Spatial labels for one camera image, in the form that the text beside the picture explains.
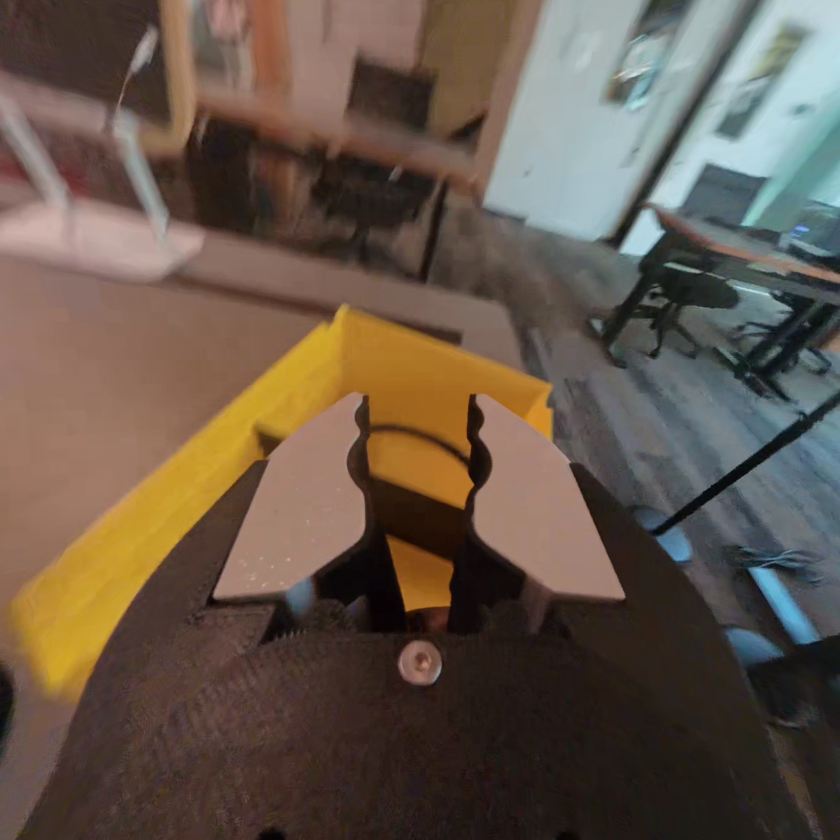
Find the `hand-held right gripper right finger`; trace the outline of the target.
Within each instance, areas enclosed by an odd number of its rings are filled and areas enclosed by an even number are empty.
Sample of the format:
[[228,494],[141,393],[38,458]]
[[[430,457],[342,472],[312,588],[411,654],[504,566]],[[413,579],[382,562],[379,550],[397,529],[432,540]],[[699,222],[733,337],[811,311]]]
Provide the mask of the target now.
[[619,603],[624,589],[576,482],[556,445],[487,394],[469,399],[472,489],[468,546],[507,579],[538,632],[557,601]]

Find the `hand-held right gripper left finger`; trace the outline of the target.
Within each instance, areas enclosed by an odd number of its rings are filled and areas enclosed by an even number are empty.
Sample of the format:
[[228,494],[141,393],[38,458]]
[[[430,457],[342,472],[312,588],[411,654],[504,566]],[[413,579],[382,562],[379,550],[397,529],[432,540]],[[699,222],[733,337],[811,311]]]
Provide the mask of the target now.
[[215,603],[276,602],[305,616],[325,596],[328,576],[369,549],[369,435],[369,398],[352,392],[274,449],[213,589]]

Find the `yellow plastic bin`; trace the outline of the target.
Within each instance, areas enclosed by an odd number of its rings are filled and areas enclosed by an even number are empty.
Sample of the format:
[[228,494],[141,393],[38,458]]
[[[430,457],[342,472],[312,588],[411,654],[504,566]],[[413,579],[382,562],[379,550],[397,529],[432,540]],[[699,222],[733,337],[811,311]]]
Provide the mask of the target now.
[[467,445],[467,406],[487,394],[551,437],[551,384],[342,306],[241,392],[15,596],[24,660],[48,697],[77,702],[109,637],[166,555],[260,457],[352,392],[374,425]]

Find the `black bin divider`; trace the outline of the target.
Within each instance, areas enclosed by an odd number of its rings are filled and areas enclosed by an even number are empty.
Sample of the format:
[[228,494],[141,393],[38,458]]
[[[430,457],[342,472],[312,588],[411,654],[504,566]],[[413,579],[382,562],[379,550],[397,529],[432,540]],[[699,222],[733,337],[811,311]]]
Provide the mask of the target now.
[[374,517],[386,534],[454,562],[466,540],[466,512],[445,502],[372,477]]

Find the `black stand pole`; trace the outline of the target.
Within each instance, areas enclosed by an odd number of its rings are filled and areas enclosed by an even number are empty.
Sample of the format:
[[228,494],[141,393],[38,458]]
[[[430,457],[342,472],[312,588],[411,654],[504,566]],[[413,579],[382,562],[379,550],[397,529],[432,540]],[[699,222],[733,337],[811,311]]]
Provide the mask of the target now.
[[660,517],[658,515],[659,512],[652,508],[638,507],[633,511],[635,519],[651,535],[656,538],[663,537],[669,531],[680,525],[684,520],[687,520],[694,513],[698,512],[699,509],[703,508],[710,501],[719,497],[725,490],[728,490],[730,487],[739,482],[740,479],[749,475],[771,457],[792,445],[806,433],[810,432],[816,425],[826,419],[831,412],[835,411],[838,406],[839,392],[835,392],[809,413],[800,415],[796,421],[788,427],[782,429],[771,439],[771,441],[762,446],[750,457],[744,459],[725,476],[714,482],[708,488],[704,489],[698,496],[691,499],[687,502],[687,504],[678,509],[675,513],[671,514],[669,517]]

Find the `black office chair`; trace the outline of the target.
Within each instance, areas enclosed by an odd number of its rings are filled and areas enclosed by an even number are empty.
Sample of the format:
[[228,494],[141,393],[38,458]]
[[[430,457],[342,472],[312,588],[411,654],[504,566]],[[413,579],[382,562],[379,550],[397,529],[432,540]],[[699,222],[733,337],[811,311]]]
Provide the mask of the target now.
[[649,328],[655,332],[654,348],[648,352],[648,358],[659,357],[665,345],[666,337],[675,333],[686,343],[683,354],[696,359],[701,344],[681,322],[684,310],[688,308],[727,311],[735,309],[740,303],[740,296],[732,284],[707,270],[687,264],[670,261],[642,274],[648,283],[648,293],[652,298],[664,303],[658,308],[651,308]]

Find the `wooden office desk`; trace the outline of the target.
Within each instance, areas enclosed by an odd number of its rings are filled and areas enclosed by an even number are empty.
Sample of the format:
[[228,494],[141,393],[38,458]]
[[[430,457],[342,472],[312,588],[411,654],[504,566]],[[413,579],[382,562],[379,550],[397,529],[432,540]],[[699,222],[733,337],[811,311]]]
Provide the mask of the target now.
[[785,255],[769,243],[744,233],[685,217],[676,210],[654,203],[645,203],[642,208],[656,215],[664,234],[682,239],[689,250],[709,257],[713,274],[807,300],[802,310],[794,311],[749,352],[721,346],[714,349],[717,359],[755,394],[792,403],[793,398],[776,381],[777,375],[811,341],[812,332],[805,331],[805,325],[812,327],[816,318],[829,308],[838,314],[838,273]]

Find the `long wooden desk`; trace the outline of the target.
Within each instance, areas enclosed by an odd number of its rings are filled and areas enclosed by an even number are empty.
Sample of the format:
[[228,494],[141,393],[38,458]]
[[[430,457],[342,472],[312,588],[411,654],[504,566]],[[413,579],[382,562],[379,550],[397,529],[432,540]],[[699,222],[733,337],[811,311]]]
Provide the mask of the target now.
[[197,110],[215,119],[242,123],[269,138],[269,144],[299,152],[315,150],[328,157],[350,154],[432,179],[437,194],[417,277],[427,281],[437,253],[446,201],[450,192],[473,203],[483,197],[476,155],[466,142],[417,133],[355,112],[319,113],[300,110],[276,92],[248,91],[201,80]]

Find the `framed wall picture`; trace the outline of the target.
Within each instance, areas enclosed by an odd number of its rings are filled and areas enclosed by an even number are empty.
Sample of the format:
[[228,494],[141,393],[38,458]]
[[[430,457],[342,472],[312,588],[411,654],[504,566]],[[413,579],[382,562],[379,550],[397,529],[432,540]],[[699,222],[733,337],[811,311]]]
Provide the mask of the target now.
[[628,112],[647,105],[692,4],[692,1],[647,1],[642,5],[606,85],[605,103]]
[[742,137],[811,33],[810,29],[798,24],[785,23],[780,27],[733,93],[715,130],[718,138],[735,141]]

